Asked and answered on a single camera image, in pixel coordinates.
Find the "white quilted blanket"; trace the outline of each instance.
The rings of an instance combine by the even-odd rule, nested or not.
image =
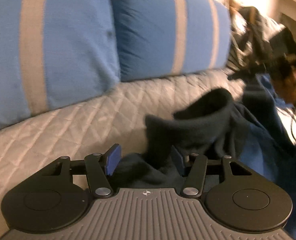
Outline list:
[[[215,87],[224,87],[237,97],[243,83],[228,82],[225,70],[121,83],[107,95],[1,130],[0,202],[8,190],[59,156],[83,159],[105,152],[114,143],[122,146],[123,154],[143,152],[146,114],[171,118],[171,113]],[[83,180],[76,182],[86,186]],[[0,236],[7,229],[0,212]]]

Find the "blurred hand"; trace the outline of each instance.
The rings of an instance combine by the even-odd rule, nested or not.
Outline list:
[[[294,104],[296,102],[296,68],[284,80],[271,80],[276,94],[281,97],[285,103]]]

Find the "dark blue blanket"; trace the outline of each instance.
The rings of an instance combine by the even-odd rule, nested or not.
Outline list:
[[[171,121],[146,116],[148,150],[122,159],[110,179],[112,187],[180,189],[184,178],[169,157],[171,145],[209,159],[231,155],[288,192],[293,212],[285,229],[296,239],[296,146],[267,85],[262,80],[250,82],[240,102],[225,89],[212,90]],[[218,183],[216,177],[207,180],[210,187]]]

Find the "silver screw head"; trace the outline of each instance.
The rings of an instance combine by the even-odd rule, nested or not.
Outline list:
[[[111,192],[111,190],[108,189],[107,187],[100,187],[95,190],[95,193],[99,196],[107,196],[110,194],[110,192]]]
[[[188,196],[194,196],[194,195],[197,195],[199,193],[199,190],[197,190],[194,187],[185,187],[183,189],[183,193],[188,195]]]

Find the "pillow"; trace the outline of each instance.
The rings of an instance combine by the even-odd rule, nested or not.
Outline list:
[[[119,80],[110,0],[0,0],[0,129]]]
[[[214,0],[112,0],[121,80],[225,65],[227,8]]]

